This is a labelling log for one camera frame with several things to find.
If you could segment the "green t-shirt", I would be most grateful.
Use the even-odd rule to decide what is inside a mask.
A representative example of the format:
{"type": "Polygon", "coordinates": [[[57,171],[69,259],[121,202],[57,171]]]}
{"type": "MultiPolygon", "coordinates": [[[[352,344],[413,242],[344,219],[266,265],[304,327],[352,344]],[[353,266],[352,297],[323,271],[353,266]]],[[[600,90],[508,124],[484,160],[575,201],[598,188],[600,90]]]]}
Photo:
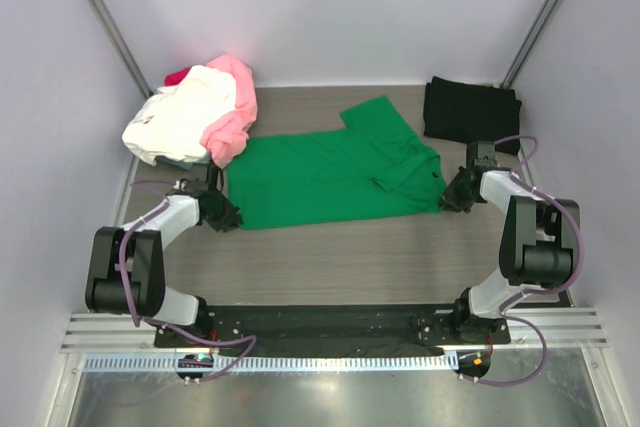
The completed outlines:
{"type": "Polygon", "coordinates": [[[340,117],[338,130],[250,139],[227,169],[245,229],[439,212],[441,157],[388,97],[340,117]]]}

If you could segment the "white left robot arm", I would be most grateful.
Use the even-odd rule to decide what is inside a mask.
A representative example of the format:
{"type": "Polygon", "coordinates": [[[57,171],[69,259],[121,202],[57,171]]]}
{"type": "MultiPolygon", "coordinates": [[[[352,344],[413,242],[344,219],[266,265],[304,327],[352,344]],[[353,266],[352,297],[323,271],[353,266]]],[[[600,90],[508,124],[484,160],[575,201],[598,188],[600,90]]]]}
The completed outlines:
{"type": "Polygon", "coordinates": [[[242,225],[240,209],[223,193],[222,170],[196,164],[190,176],[161,195],[158,206],[137,220],[100,228],[93,239],[85,304],[96,313],[129,314],[135,325],[152,321],[178,327],[190,345],[213,335],[206,301],[166,284],[164,250],[185,231],[209,225],[228,232],[242,225]]]}

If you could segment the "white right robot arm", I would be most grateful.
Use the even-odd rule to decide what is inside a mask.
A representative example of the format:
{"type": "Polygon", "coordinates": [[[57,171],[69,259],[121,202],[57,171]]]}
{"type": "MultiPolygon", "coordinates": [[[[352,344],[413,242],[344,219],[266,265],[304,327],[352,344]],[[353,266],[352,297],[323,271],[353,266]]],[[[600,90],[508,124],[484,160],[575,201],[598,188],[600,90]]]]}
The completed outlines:
{"type": "Polygon", "coordinates": [[[467,145],[466,164],[439,200],[455,213],[469,213],[478,203],[493,204],[505,218],[497,269],[465,289],[435,324],[460,343],[487,341],[506,327],[510,308],[531,295],[565,290],[582,265],[578,204],[550,197],[501,167],[489,141],[467,145]]]}

